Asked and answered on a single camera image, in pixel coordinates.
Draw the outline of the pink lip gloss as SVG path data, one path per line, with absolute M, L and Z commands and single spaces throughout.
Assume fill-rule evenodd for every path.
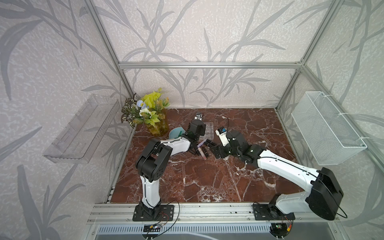
M 202 158 L 203 158 L 204 160 L 206 160 L 206 159 L 207 159 L 207 157 L 206 157 L 206 155 L 205 155 L 204 151 L 202 150 L 202 148 L 198 148 L 198 150 L 199 150 L 199 152 L 200 152 L 200 154 L 201 154 Z

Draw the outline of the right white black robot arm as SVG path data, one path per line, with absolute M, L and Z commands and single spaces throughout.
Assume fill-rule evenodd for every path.
M 217 129 L 216 135 L 221 143 L 210 148 L 216 159 L 236 157 L 246 165 L 277 174 L 303 189 L 300 193 L 276 194 L 268 204 L 254 204 L 256 219 L 293 220 L 295 213 L 314 213 L 327 221 L 336 218 L 344 193 L 330 169 L 299 165 L 260 145 L 250 145 L 240 132 L 229 132 L 225 127 Z

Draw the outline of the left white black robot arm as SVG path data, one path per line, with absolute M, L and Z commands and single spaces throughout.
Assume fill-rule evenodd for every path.
M 206 124 L 201 120 L 192 120 L 187 131 L 178 138 L 160 141 L 151 139 L 142 151 L 136 168 L 143 187 L 140 206 L 150 215 L 160 210 L 160 178 L 164 174 L 169 159 L 180 153 L 197 149 L 198 141 L 205 135 Z

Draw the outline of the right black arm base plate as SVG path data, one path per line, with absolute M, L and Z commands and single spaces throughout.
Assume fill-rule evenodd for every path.
M 256 221 L 293 221 L 296 219 L 294 213 L 284 214 L 277 208 L 276 202 L 280 195 L 276 194 L 268 204 L 253 203 L 252 208 Z

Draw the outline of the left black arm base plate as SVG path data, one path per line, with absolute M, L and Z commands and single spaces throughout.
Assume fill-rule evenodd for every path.
M 134 210 L 134 222 L 172 221 L 174 218 L 174 205 L 157 205 L 153 209 L 140 202 Z

